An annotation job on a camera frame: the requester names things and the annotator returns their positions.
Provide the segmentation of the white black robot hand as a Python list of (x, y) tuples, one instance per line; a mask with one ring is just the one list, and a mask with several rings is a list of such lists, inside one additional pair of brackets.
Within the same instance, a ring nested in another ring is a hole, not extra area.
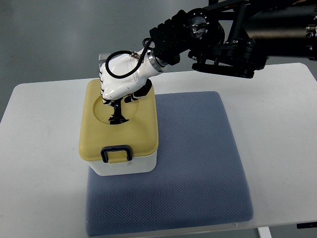
[(100, 61), (101, 96), (105, 105), (133, 94), (132, 100), (138, 100), (136, 91), (141, 89), (147, 79), (166, 70), (167, 63), (154, 56), (153, 51), (142, 49), (123, 51), (113, 56), (108, 62)]

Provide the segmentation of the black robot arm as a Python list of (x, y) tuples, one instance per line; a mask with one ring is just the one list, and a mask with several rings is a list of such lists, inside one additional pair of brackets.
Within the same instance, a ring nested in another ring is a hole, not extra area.
[(225, 0), (176, 15), (150, 30), (154, 57), (192, 69), (252, 78), (269, 57), (317, 58), (314, 0)]

